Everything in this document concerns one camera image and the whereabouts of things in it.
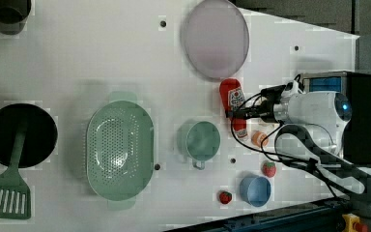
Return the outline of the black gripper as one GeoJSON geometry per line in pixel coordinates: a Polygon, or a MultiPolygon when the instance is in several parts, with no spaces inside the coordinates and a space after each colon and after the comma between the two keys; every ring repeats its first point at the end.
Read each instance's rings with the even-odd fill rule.
{"type": "Polygon", "coordinates": [[[226,111],[227,118],[235,119],[251,119],[261,118],[265,123],[283,124],[284,121],[275,116],[274,107],[281,102],[281,95],[285,90],[285,85],[274,86],[263,89],[260,92],[263,98],[260,104],[260,114],[255,110],[243,109],[243,110],[228,110],[226,111]]]}

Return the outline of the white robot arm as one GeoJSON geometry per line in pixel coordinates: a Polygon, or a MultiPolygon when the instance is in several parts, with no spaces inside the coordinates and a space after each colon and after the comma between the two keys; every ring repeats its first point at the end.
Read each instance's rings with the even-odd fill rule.
{"type": "Polygon", "coordinates": [[[271,154],[279,162],[306,171],[353,202],[371,207],[371,168],[358,167],[339,156],[352,118],[346,96],[334,91],[306,93],[292,81],[263,89],[252,98],[262,102],[248,106],[242,92],[232,93],[226,117],[232,123],[260,118],[277,124],[271,154]]]}

